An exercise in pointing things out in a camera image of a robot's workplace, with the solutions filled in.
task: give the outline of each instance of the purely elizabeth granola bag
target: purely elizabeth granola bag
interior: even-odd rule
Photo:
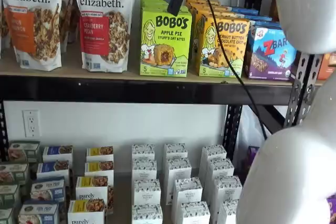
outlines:
[[[134,0],[77,0],[83,68],[127,70]]]
[[[15,54],[22,68],[61,67],[61,0],[3,0]]]

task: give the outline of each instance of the bobo's box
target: bobo's box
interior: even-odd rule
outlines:
[[[287,81],[296,49],[279,28],[251,26],[245,70],[250,79]]]
[[[192,16],[163,8],[142,10],[140,75],[186,77]]]
[[[239,76],[242,75],[249,21],[216,17],[226,56]],[[199,76],[235,78],[221,49],[212,15],[203,15],[199,25],[196,71]]]

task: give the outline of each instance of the yellow snack box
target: yellow snack box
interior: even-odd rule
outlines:
[[[216,17],[226,55],[239,76],[242,75],[249,20]],[[235,78],[220,47],[212,15],[203,15],[198,37],[196,71],[199,76]]]

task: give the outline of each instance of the product packaging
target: product packaging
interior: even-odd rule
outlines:
[[[279,28],[251,26],[245,69],[250,79],[287,81],[296,49]]]
[[[162,221],[160,204],[132,206],[132,224],[162,224]]]
[[[86,162],[113,161],[113,146],[101,148],[87,148]]]
[[[127,70],[134,0],[77,0],[83,68]]]
[[[241,76],[249,21],[232,17],[216,17],[216,20],[226,56]],[[196,70],[199,76],[235,78],[224,57],[212,15],[201,18],[198,44]]]
[[[38,163],[40,161],[39,141],[12,141],[8,148],[11,162]]]
[[[175,180],[172,206],[173,223],[177,223],[181,204],[201,201],[202,191],[203,189],[199,178],[184,178]]]
[[[0,164],[0,184],[25,185],[29,179],[28,164]]]
[[[102,199],[71,200],[68,223],[105,224],[105,206]]]
[[[135,180],[132,198],[133,205],[159,205],[161,200],[159,180]]]
[[[218,214],[218,223],[220,224],[236,224],[236,210],[238,200],[225,201],[221,203]]]
[[[61,0],[3,0],[16,59],[22,68],[61,67]]]
[[[154,144],[133,144],[132,145],[132,160],[142,159],[142,158],[155,160],[155,145]]]
[[[211,206],[213,184],[216,176],[233,176],[234,166],[228,158],[216,157],[208,161],[206,172],[204,198]]]
[[[18,223],[59,224],[57,202],[39,200],[24,202],[18,215]]]
[[[174,183],[176,179],[190,178],[191,164],[187,157],[168,159],[166,161],[164,176],[164,202],[166,205],[173,203]]]
[[[201,162],[199,164],[198,173],[198,177],[200,178],[202,186],[205,185],[208,161],[216,157],[226,158],[226,151],[222,145],[211,145],[202,148]]]
[[[210,213],[212,224],[217,224],[219,208],[222,202],[240,198],[243,186],[238,176],[221,176],[214,180],[214,190]]]
[[[208,224],[210,211],[205,201],[182,203],[178,221],[175,224]]]

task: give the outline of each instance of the white snack box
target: white snack box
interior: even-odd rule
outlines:
[[[205,201],[182,203],[176,224],[208,224],[210,212]]]
[[[132,224],[162,224],[163,215],[160,204],[134,205],[132,207]]]
[[[93,204],[101,207],[92,211]],[[104,224],[105,221],[104,201],[102,199],[71,200],[68,211],[69,224]]]
[[[113,146],[86,149],[86,162],[114,161]]]
[[[208,160],[216,157],[226,158],[226,151],[222,145],[211,145],[202,148],[201,162],[199,164],[198,177],[202,186],[205,185]]]
[[[202,191],[203,188],[199,178],[183,178],[175,180],[172,206],[173,223],[177,223],[181,204],[201,201]]]
[[[228,158],[216,157],[208,161],[206,172],[204,197],[208,205],[211,205],[213,181],[216,176],[233,176],[235,168]]]
[[[236,210],[238,200],[225,201],[221,204],[218,215],[218,223],[220,224],[236,224]]]
[[[224,176],[214,180],[213,198],[210,206],[212,223],[216,224],[219,214],[220,204],[240,198],[243,186],[238,176]]]
[[[132,160],[147,158],[155,160],[155,145],[154,144],[133,144],[132,145]]]
[[[161,200],[158,179],[136,180],[133,188],[133,205],[157,205]]]
[[[164,176],[164,202],[173,203],[174,183],[176,179],[190,178],[191,164],[187,157],[168,159],[166,161],[166,174]]]
[[[43,162],[68,161],[69,167],[72,168],[73,146],[49,146],[43,151]]]
[[[113,161],[85,163],[85,176],[107,176],[109,186],[114,185],[114,163]]]

